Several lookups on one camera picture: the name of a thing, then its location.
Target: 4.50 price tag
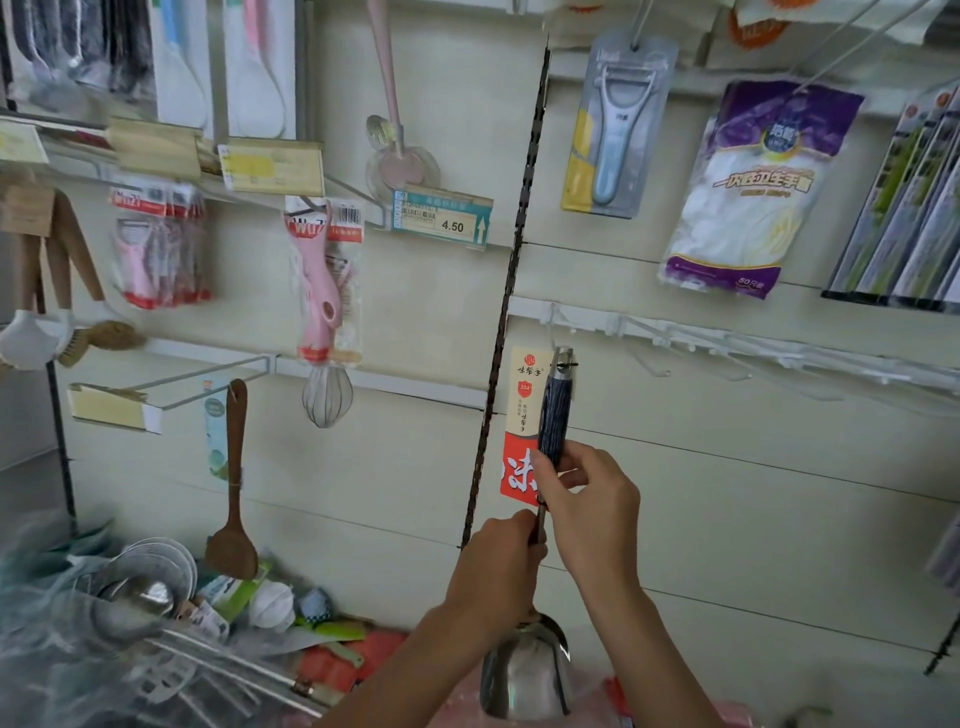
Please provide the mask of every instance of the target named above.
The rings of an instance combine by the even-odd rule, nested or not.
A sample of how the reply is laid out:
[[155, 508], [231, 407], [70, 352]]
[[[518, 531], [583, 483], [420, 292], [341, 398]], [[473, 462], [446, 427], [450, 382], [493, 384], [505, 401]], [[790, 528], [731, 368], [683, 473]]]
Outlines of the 4.50 price tag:
[[487, 247], [493, 200], [445, 189], [408, 185], [394, 192], [394, 228]]

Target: wooden spoon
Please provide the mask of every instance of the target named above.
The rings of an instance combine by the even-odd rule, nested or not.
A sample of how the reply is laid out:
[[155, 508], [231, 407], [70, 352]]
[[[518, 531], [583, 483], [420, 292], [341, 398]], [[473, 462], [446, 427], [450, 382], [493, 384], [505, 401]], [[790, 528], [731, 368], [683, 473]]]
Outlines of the wooden spoon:
[[206, 562], [234, 579], [253, 579], [259, 563], [256, 548], [240, 521], [240, 484], [243, 481], [243, 434], [247, 424], [247, 383], [235, 379], [227, 391], [227, 470], [229, 515], [227, 525], [206, 543]]

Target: disposable gloves package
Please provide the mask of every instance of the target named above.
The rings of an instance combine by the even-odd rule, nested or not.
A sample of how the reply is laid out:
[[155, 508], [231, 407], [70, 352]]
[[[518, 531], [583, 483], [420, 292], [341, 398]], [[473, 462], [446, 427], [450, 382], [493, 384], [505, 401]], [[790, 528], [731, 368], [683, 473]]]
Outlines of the disposable gloves package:
[[787, 81], [727, 86], [660, 279], [765, 299], [863, 100]]
[[113, 187], [114, 277], [137, 308], [174, 308], [210, 300], [204, 272], [204, 197], [191, 184], [129, 178]]

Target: white panel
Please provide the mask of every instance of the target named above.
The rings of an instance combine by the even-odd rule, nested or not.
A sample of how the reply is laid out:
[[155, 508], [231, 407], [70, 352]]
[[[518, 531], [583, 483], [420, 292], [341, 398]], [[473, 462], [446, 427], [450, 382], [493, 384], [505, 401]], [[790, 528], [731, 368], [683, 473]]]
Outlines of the white panel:
[[[206, 537], [227, 521], [227, 501], [216, 493], [84, 465], [75, 465], [73, 473], [81, 524], [111, 514], [128, 540], [163, 535], [203, 554]], [[459, 555], [453, 546], [249, 498], [243, 501], [243, 521], [255, 544], [330, 590], [340, 611], [408, 629], [443, 601]]]
[[514, 293], [848, 352], [960, 366], [953, 317], [828, 301], [818, 290], [791, 283], [778, 285], [766, 301], [703, 294], [660, 283], [654, 263], [525, 245]]
[[[520, 507], [500, 495], [505, 421], [492, 423], [474, 528]], [[643, 494], [639, 572], [650, 589], [923, 649], [952, 622], [955, 600], [923, 571], [951, 503], [578, 429], [568, 437], [608, 450]], [[563, 565], [556, 548], [546, 563]]]
[[[897, 667], [920, 672], [930, 659], [930, 653], [922, 650], [691, 599], [650, 596], [708, 695], [748, 704], [763, 725], [781, 725], [804, 705], [824, 704], [830, 667]], [[540, 569], [535, 603], [564, 629], [575, 663], [602, 666], [607, 662], [568, 573]]]
[[[200, 368], [138, 352], [92, 352], [73, 370], [60, 370], [60, 384], [130, 386]], [[249, 372], [218, 374], [229, 379]], [[345, 418], [320, 430], [303, 412], [304, 383], [288, 376], [251, 382], [243, 453], [247, 497], [460, 544], [481, 413], [356, 390]], [[202, 390], [202, 380], [193, 379], [157, 388], [151, 396], [164, 404]], [[213, 491], [226, 508], [226, 485], [208, 473], [202, 401], [165, 413], [160, 436], [68, 416], [64, 424], [67, 452], [91, 479], [122, 473], [132, 481], [178, 482]], [[78, 497], [83, 487], [77, 486]]]
[[[495, 200], [489, 239], [513, 245], [545, 36], [533, 17], [391, 6], [406, 140], [436, 158], [448, 189]], [[320, 56], [324, 168], [366, 189], [365, 120], [387, 116], [363, 3], [332, 4]]]
[[[648, 342], [570, 335], [560, 326], [554, 334], [580, 362], [572, 426], [960, 501], [960, 451], [949, 420], [863, 398], [809, 400], [762, 379], [726, 381]], [[549, 348], [547, 328], [512, 318], [507, 351], [512, 345]], [[650, 376], [631, 351], [671, 376]], [[707, 368], [717, 364], [701, 358]], [[508, 387], [503, 370], [495, 406], [501, 414]]]
[[[112, 286], [115, 210], [106, 190], [70, 183], [87, 243], [105, 287]], [[119, 311], [151, 335], [251, 352], [294, 352], [300, 304], [293, 293], [292, 245], [280, 216], [253, 206], [208, 207], [213, 301], [143, 312], [108, 291]], [[362, 265], [364, 367], [485, 387], [507, 276], [506, 250], [484, 253], [423, 237], [367, 229]], [[88, 296], [74, 281], [82, 319]]]
[[[639, 215], [621, 220], [560, 210], [581, 89], [552, 84], [527, 212], [525, 240], [659, 262], [684, 206], [690, 170], [715, 102], [671, 96], [651, 144], [650, 177]], [[818, 204], [784, 262], [780, 282], [823, 287], [847, 242], [893, 134], [893, 122], [861, 118]]]

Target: wooden brush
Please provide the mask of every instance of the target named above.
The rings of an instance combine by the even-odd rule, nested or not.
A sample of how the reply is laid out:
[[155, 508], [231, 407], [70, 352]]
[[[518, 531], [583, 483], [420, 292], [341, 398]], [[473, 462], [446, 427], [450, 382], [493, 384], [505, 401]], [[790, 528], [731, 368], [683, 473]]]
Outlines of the wooden brush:
[[259, 562], [256, 547], [240, 520], [240, 485], [243, 482], [243, 435], [247, 424], [247, 383], [235, 379], [227, 391], [227, 470], [229, 514], [227, 525], [206, 542], [206, 562], [234, 579], [253, 579]]
[[77, 215], [70, 205], [70, 199], [62, 192], [57, 193], [54, 201], [54, 221], [52, 236], [67, 251], [71, 262], [77, 269], [80, 280], [84, 282], [90, 298], [96, 304], [96, 320], [87, 330], [89, 343], [97, 349], [111, 352], [124, 352], [143, 346], [146, 339], [137, 332], [128, 321], [117, 314], [107, 303], [104, 287], [100, 284], [93, 258], [86, 246], [84, 231], [80, 228]]
[[90, 348], [90, 337], [85, 328], [75, 328], [73, 318], [73, 284], [70, 279], [70, 255], [56, 237], [46, 239], [47, 265], [50, 281], [60, 308], [63, 336], [57, 346], [57, 361], [68, 369], [84, 358]]

